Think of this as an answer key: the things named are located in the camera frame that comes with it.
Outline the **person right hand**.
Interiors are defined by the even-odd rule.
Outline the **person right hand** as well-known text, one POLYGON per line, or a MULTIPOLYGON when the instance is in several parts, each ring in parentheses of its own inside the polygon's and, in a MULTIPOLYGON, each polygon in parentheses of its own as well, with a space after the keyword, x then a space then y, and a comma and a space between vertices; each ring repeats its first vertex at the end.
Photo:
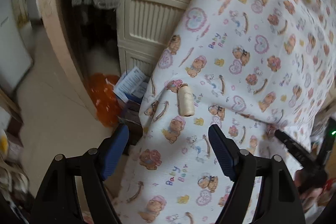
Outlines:
MULTIPOLYGON (((295 172, 294 184, 297 189, 302 185, 305 186, 307 181, 308 175, 304 169, 295 172)), ((314 205, 326 205, 330 201, 330 192, 326 189, 326 183, 325 179, 314 182, 309 189, 299 194, 304 213, 307 213, 314 205)))

